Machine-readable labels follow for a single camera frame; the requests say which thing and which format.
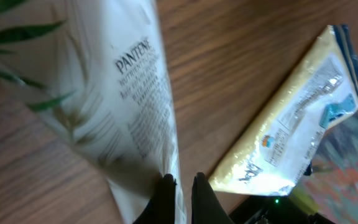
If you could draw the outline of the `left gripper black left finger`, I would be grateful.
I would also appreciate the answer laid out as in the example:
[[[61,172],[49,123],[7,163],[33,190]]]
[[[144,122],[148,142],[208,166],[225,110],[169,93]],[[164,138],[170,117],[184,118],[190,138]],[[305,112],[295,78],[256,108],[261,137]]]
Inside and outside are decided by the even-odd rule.
[[[174,224],[176,186],[171,174],[162,177],[146,208],[133,224]]]

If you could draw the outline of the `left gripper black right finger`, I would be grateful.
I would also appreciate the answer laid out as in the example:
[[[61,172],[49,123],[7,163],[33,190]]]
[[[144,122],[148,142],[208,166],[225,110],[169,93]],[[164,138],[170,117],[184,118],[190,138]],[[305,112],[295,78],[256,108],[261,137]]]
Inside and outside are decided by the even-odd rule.
[[[234,224],[202,172],[198,172],[193,180],[191,211],[192,224]]]

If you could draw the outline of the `white Pantene conditioner tube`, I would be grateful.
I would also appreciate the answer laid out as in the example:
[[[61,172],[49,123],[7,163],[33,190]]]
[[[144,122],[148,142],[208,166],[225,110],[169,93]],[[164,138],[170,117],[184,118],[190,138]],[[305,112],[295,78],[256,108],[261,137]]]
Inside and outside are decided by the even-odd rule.
[[[155,1],[0,0],[0,81],[105,175],[125,223],[179,180]]]

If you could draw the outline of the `yellow wet wipes pack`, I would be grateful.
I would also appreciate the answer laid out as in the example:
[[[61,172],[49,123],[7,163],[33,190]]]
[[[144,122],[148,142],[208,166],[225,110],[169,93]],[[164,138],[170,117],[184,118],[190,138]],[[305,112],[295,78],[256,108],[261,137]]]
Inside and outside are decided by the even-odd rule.
[[[358,58],[348,26],[329,25],[222,158],[218,192],[286,196],[325,132],[358,110]]]

